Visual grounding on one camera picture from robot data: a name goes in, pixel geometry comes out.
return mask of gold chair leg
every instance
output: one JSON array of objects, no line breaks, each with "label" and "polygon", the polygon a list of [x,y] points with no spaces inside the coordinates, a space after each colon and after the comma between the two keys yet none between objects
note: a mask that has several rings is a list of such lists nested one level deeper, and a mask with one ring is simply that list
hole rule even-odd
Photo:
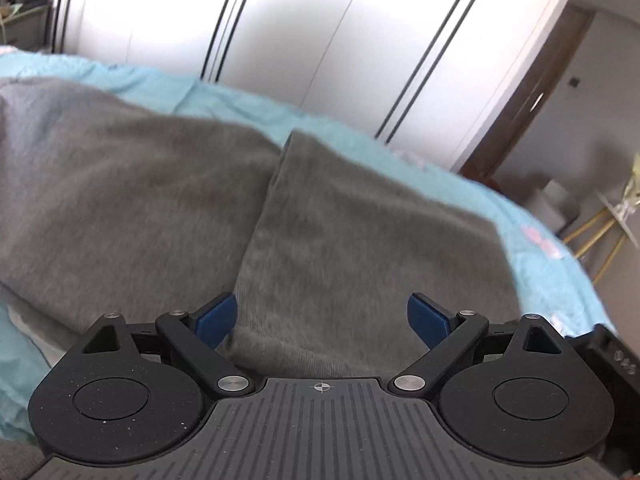
[{"label": "gold chair leg", "polygon": [[598,220],[600,220],[600,218],[602,218],[603,216],[605,216],[607,214],[607,212],[609,212],[609,210],[606,207],[603,207],[600,211],[598,211],[593,217],[591,217],[591,219],[587,222],[585,222],[583,225],[581,225],[580,227],[578,227],[573,233],[571,233],[570,235],[568,235],[567,237],[565,237],[562,240],[562,243],[567,244],[569,243],[571,240],[573,240],[575,237],[580,236],[583,232],[585,232],[589,227],[591,227],[592,225],[594,225]]},{"label": "gold chair leg", "polygon": [[594,285],[600,281],[600,278],[602,277],[602,275],[607,271],[607,269],[609,268],[609,266],[613,261],[613,258],[615,258],[616,254],[618,254],[618,252],[620,251],[620,248],[622,247],[622,244],[625,242],[626,238],[627,238],[626,233],[622,233],[620,235],[620,238],[618,238],[618,241],[616,242],[615,247],[613,247],[612,251],[609,253],[609,256],[607,256],[607,259],[604,261],[604,263],[602,264],[602,267],[600,267],[600,270],[598,271],[595,278],[593,279]]},{"label": "gold chair leg", "polygon": [[589,240],[587,240],[587,242],[576,251],[576,253],[574,254],[574,256],[576,258],[580,258],[581,256],[584,255],[585,252],[587,252],[589,249],[591,249],[594,245],[594,243],[596,243],[598,240],[600,240],[605,233],[611,229],[618,221],[615,218],[612,218],[611,220],[609,220],[606,224],[604,224],[600,230],[594,234],[591,238],[589,238]]}]

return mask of wardrobe door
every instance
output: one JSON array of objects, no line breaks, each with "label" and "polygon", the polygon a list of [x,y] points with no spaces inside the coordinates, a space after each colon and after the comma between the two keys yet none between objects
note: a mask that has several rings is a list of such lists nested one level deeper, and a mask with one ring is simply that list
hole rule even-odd
[{"label": "wardrobe door", "polygon": [[[64,52],[102,62],[125,62],[132,14],[124,1],[71,0]],[[58,24],[59,38],[62,21]]]},{"label": "wardrobe door", "polygon": [[458,0],[353,0],[302,103],[371,134],[380,129]]},{"label": "wardrobe door", "polygon": [[210,80],[300,105],[349,2],[239,0]]},{"label": "wardrobe door", "polygon": [[200,76],[225,0],[133,0],[127,62]]},{"label": "wardrobe door", "polygon": [[392,149],[457,170],[521,81],[567,0],[476,0],[405,115]]}]

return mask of ribbed rubber surface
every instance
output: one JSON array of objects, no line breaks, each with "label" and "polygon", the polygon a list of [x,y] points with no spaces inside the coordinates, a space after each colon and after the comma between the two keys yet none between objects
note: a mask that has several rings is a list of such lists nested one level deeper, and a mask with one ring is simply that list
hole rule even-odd
[{"label": "ribbed rubber surface", "polygon": [[269,379],[218,403],[182,447],[145,463],[101,468],[50,459],[33,479],[612,480],[591,459],[552,468],[492,462],[461,446],[419,399],[374,379]]}]

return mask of doorway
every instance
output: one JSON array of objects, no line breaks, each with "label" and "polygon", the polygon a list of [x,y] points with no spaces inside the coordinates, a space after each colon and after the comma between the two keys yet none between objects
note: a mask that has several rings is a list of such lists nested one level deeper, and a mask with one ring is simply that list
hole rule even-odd
[{"label": "doorway", "polygon": [[[494,124],[473,151],[460,174],[492,189],[493,175],[522,138],[531,121],[560,81],[595,16],[593,10],[568,4],[545,44]],[[579,80],[572,80],[577,86]]]}]

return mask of gold metal stand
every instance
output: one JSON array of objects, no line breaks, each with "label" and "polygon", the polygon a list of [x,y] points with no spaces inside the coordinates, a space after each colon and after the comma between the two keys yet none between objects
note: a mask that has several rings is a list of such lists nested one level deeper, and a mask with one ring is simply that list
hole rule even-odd
[{"label": "gold metal stand", "polygon": [[[609,207],[604,207],[600,211],[598,211],[591,219],[587,220],[583,225],[581,225],[573,233],[562,240],[565,244],[569,243],[574,238],[583,234],[587,229],[594,226],[599,220],[606,218],[607,216],[611,216],[611,218],[607,220],[605,224],[600,229],[598,229],[598,231],[591,238],[589,238],[583,245],[581,245],[581,247],[578,248],[577,251],[575,251],[574,256],[576,258],[584,256],[587,251],[589,251],[589,249],[591,249],[596,244],[596,242],[600,240],[613,226],[620,224],[620,221],[615,216],[613,216]],[[609,256],[607,256],[607,259],[604,261],[598,272],[596,272],[596,275],[591,280],[594,284],[597,283],[607,271],[613,259],[616,257],[616,254],[620,252],[620,248],[627,238],[628,235],[626,233],[626,230],[623,230],[622,234],[618,238],[618,241],[616,242],[615,247],[613,247],[612,251],[609,253]]]}]

